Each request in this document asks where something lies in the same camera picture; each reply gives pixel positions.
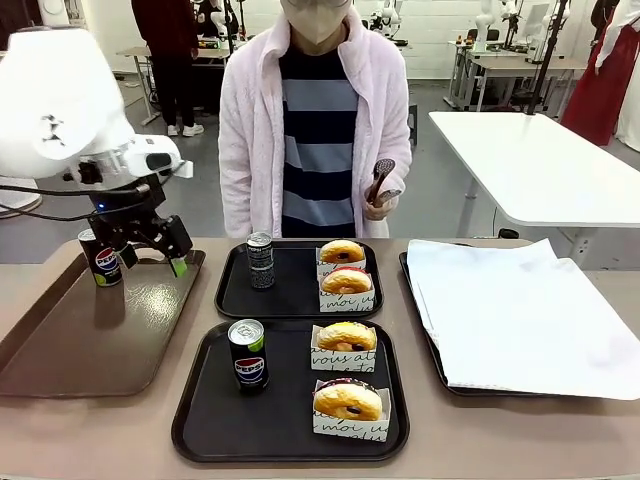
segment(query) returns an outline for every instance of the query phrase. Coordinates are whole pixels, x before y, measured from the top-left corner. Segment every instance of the donut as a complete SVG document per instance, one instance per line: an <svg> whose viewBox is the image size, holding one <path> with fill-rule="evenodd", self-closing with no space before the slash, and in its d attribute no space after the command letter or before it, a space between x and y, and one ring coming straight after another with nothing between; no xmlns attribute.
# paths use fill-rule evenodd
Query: donut
<svg viewBox="0 0 640 480"><path fill-rule="evenodd" d="M336 268L322 280L322 291L335 294L364 293L372 288L371 278L361 268Z"/></svg>
<svg viewBox="0 0 640 480"><path fill-rule="evenodd" d="M319 260L324 263L354 263L364 260L364 249L351 240L334 240L320 249Z"/></svg>
<svg viewBox="0 0 640 480"><path fill-rule="evenodd" d="M382 399L364 382L339 378L316 390L313 408L331 417L372 422L382 416Z"/></svg>
<svg viewBox="0 0 640 480"><path fill-rule="evenodd" d="M376 348L376 334L361 323L340 322L329 325L316 336L318 347L337 352L361 352Z"/></svg>

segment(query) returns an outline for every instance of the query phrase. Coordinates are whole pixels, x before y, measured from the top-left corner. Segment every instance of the red garment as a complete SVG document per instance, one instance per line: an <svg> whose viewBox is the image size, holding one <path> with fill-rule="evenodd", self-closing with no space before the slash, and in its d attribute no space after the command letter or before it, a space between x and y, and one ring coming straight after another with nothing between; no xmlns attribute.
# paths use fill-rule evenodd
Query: red garment
<svg viewBox="0 0 640 480"><path fill-rule="evenodd" d="M602 48L605 34L606 30L591 54L589 65L578 82L560 122L598 146L608 145L615 131L640 47L640 33L631 25L625 25L611 55L605 59L596 75L596 58Z"/></svg>
<svg viewBox="0 0 640 480"><path fill-rule="evenodd" d="M131 0L131 7L152 55L190 57L191 49L198 48L189 0Z"/></svg>

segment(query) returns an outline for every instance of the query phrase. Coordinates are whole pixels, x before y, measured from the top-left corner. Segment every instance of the soda can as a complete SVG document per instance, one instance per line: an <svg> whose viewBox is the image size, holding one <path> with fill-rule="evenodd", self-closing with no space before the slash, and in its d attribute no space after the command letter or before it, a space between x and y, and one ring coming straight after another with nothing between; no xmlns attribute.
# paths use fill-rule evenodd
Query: soda can
<svg viewBox="0 0 640 480"><path fill-rule="evenodd" d="M252 233L247 237L247 256L251 271L251 286L265 289L276 283L273 266L273 243L268 233Z"/></svg>
<svg viewBox="0 0 640 480"><path fill-rule="evenodd" d="M90 228L78 234L78 241L82 245L96 284L99 287L111 287L120 283L122 271L113 249L98 242Z"/></svg>
<svg viewBox="0 0 640 480"><path fill-rule="evenodd" d="M261 392L269 383L264 327L257 320L239 320L227 333L236 381L242 393Z"/></svg>

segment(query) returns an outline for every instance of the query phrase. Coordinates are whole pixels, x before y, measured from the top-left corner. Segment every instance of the pepsi logo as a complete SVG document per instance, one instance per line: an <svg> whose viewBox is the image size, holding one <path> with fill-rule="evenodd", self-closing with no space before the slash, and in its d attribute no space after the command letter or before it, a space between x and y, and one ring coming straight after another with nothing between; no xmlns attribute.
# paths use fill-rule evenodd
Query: pepsi logo
<svg viewBox="0 0 640 480"><path fill-rule="evenodd" d="M259 357L243 358L234 363L241 382L255 382L260 379L264 371L264 359Z"/></svg>
<svg viewBox="0 0 640 480"><path fill-rule="evenodd" d="M102 270L111 271L118 266L118 258L111 248L105 248L96 255L96 265Z"/></svg>

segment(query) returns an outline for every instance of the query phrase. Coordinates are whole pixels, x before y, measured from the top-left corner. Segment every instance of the striped shirt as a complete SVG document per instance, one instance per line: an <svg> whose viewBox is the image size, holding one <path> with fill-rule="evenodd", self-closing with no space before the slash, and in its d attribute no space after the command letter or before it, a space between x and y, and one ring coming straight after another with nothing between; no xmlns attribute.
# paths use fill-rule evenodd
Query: striped shirt
<svg viewBox="0 0 640 480"><path fill-rule="evenodd" d="M338 51L280 59L284 92L285 238L355 237L351 169L358 94Z"/></svg>

